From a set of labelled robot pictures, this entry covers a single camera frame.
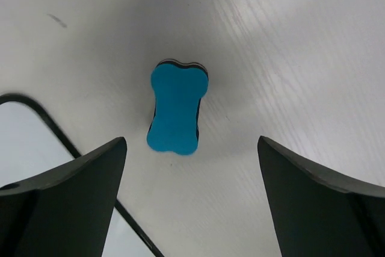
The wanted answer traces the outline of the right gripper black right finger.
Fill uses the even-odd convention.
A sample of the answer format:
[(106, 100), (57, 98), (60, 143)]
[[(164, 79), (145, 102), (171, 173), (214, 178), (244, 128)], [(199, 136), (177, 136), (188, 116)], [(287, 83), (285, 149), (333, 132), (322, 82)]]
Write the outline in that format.
[(282, 256), (384, 256), (384, 187), (267, 137), (257, 151)]

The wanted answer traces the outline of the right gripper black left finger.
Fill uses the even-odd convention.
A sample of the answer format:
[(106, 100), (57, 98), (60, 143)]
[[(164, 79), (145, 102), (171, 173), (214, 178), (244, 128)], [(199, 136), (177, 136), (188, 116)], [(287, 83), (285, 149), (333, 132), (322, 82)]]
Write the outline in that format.
[(1, 256), (101, 256), (126, 152), (118, 137), (1, 187)]

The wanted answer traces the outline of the white whiteboard black rim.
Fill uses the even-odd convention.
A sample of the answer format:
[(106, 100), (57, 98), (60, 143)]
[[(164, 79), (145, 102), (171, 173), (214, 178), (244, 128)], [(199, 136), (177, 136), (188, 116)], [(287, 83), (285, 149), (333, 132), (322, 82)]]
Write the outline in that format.
[[(82, 153), (34, 99), (1, 95), (1, 186), (57, 167)], [(120, 201), (116, 201), (104, 256), (162, 256)]]

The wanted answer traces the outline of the blue whiteboard eraser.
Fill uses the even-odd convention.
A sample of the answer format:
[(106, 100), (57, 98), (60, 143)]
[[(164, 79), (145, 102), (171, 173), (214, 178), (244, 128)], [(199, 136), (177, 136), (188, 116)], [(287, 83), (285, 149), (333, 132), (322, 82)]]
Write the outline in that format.
[(147, 144), (157, 152), (191, 155), (199, 145), (199, 111), (208, 72), (199, 63), (161, 61), (150, 76), (155, 108)]

